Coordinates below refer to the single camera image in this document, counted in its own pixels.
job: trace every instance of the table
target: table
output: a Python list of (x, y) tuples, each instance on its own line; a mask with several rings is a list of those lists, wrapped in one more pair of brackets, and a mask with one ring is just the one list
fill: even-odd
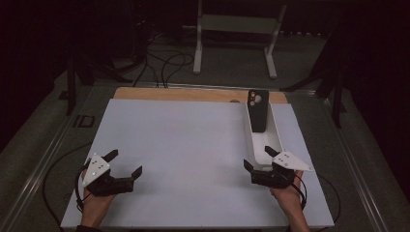
[(202, 62), (202, 31), (214, 30), (225, 32), (249, 32), (272, 35), (271, 43), (265, 47), (264, 53), (268, 66), (269, 77), (277, 78), (272, 51), (278, 39), (278, 33), (283, 20), (286, 5), (282, 5), (277, 18), (244, 17), (232, 15), (216, 15), (202, 13), (202, 0), (198, 0), (198, 18), (196, 27), (196, 49), (193, 61), (193, 73), (201, 72)]
[[(113, 149), (114, 177), (143, 166), (134, 192), (113, 202), (102, 226), (149, 229), (268, 228), (287, 218), (265, 187), (250, 183), (243, 103), (248, 91), (120, 88), (102, 118), (89, 156)], [(272, 93), (283, 147), (312, 165), (296, 117), (282, 93)], [(306, 173), (307, 222), (332, 226), (314, 172)], [(72, 197), (62, 227), (80, 221)]]

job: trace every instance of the floor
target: floor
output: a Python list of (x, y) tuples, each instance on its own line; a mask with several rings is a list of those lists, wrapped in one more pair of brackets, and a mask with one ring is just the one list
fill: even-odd
[[(273, 55), (278, 79), (273, 80), (268, 77), (264, 61), (263, 37), (245, 40), (238, 35), (222, 43), (221, 36), (224, 35), (205, 36), (201, 74), (193, 74), (188, 55), (168, 60), (180, 65), (189, 63), (184, 66), (163, 62), (178, 54), (175, 50), (193, 55), (192, 31), (188, 30), (180, 41), (157, 35), (149, 46), (149, 66), (135, 86), (275, 91), (307, 77), (326, 42), (309, 35), (280, 35)], [(124, 64), (127, 61), (116, 62), (117, 66)], [(143, 65), (124, 77), (136, 80), (142, 71)], [(58, 231), (44, 204), (43, 192), (50, 208), (61, 219), (67, 197), (73, 192), (73, 178), (85, 161), (107, 102), (119, 86), (134, 84), (124, 85), (99, 73), (96, 76), (93, 86), (77, 83), (77, 107), (71, 116), (66, 116), (67, 102), (58, 100), (66, 90), (66, 74), (58, 77), (54, 91), (2, 152), (0, 231)], [(340, 114), (342, 127), (338, 129), (330, 117), (331, 101), (314, 96), (318, 84), (313, 82), (299, 91), (286, 93), (286, 97), (295, 110), (315, 169), (324, 177), (320, 179), (322, 189), (337, 219), (335, 227), (326, 231), (408, 231), (409, 203), (348, 90), (343, 91), (345, 110)], [(78, 127), (75, 123), (78, 115), (95, 117), (95, 124), (90, 128)], [(284, 228), (262, 230), (284, 231)], [(104, 231), (128, 230), (105, 228)]]

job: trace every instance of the white object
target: white object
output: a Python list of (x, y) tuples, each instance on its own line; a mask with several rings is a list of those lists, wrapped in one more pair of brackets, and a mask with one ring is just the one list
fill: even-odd
[(305, 162), (303, 162), (290, 152), (281, 152), (274, 158), (272, 158), (272, 161), (277, 165), (280, 165), (287, 169), (313, 171), (313, 167), (307, 165)]
[(103, 173), (109, 170), (109, 163), (98, 155), (92, 156), (90, 164), (87, 168), (87, 173), (84, 176), (82, 185), (87, 187), (99, 178)]
[(268, 66), (269, 77), (277, 78), (277, 71), (272, 57), (279, 29), (283, 20), (286, 5), (281, 6), (278, 18), (249, 17), (220, 14), (204, 14), (202, 0), (198, 1), (198, 17), (196, 26), (196, 50), (193, 61), (193, 73), (200, 74), (202, 62), (202, 31), (247, 32), (272, 35), (269, 46), (265, 47), (264, 54)]
[[(244, 168), (248, 155), (243, 122), (246, 107), (229, 102), (111, 100), (89, 157), (118, 149), (123, 155), (110, 162), (115, 166), (113, 176), (127, 176), (139, 165), (144, 166), (144, 173), (135, 181), (133, 192), (119, 194), (112, 202), (102, 227), (287, 226), (277, 200), (267, 188), (252, 184)], [(281, 145), (311, 165), (291, 105), (271, 107)], [(316, 174), (306, 172), (303, 180), (308, 225), (332, 226)], [(80, 221), (74, 196), (61, 226), (75, 228)]]

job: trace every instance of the dark background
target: dark background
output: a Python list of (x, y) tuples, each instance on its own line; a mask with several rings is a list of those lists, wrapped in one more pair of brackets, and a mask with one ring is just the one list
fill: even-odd
[[(108, 56), (114, 48), (101, 40), (106, 38), (101, 34), (110, 30), (98, 26), (101, 21), (95, 16), (95, 1), (0, 2), (0, 150), (3, 150), (52, 91), (54, 79), (66, 70), (70, 43), (92, 42)], [(196, 1), (136, 2), (149, 27), (174, 37), (182, 36), (182, 25), (196, 24)], [(274, 5), (261, 9), (249, 1), (243, 2), (244, 5), (226, 9), (223, 4), (228, 1), (210, 0), (204, 11), (262, 16), (278, 11)], [(351, 51), (342, 64), (346, 70), (344, 87), (351, 90), (355, 104), (407, 197), (410, 188), (404, 178), (409, 176), (410, 163), (409, 18), (409, 7), (404, 1), (309, 1), (290, 4), (281, 28), (285, 35), (301, 32), (329, 37), (315, 70), (340, 65), (338, 55), (345, 49)], [(115, 49), (124, 50), (127, 46)]]

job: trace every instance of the table leg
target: table leg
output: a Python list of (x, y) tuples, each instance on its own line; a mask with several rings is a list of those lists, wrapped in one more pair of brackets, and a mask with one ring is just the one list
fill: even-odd
[(275, 31), (272, 34), (271, 43), (268, 47), (265, 47), (265, 57), (266, 57), (266, 64), (268, 66), (269, 77), (272, 79), (276, 79), (278, 77), (277, 70), (274, 64), (274, 58), (272, 57), (272, 51), (274, 50), (275, 43), (277, 42), (281, 22), (283, 20), (284, 13), (286, 11), (286, 5), (281, 6), (280, 13), (278, 16), (277, 24), (275, 26)]
[(198, 19), (196, 26), (196, 50), (193, 60), (193, 73), (201, 73), (202, 63), (202, 0), (198, 0)]

